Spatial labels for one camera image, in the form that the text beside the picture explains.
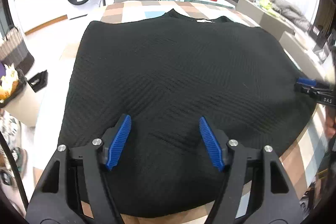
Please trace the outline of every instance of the gray blanket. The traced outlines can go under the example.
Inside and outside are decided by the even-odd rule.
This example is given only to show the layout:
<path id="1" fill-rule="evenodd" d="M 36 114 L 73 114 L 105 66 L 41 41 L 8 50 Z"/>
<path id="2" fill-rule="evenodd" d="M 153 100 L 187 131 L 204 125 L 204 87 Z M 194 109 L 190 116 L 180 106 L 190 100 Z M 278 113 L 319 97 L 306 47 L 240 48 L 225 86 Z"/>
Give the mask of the gray blanket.
<path id="1" fill-rule="evenodd" d="M 310 27 L 310 22 L 305 18 L 305 16 L 297 6 L 285 0 L 275 0 L 272 3 L 272 8 L 273 10 L 293 22 L 301 30 L 305 32 L 308 31 Z"/>

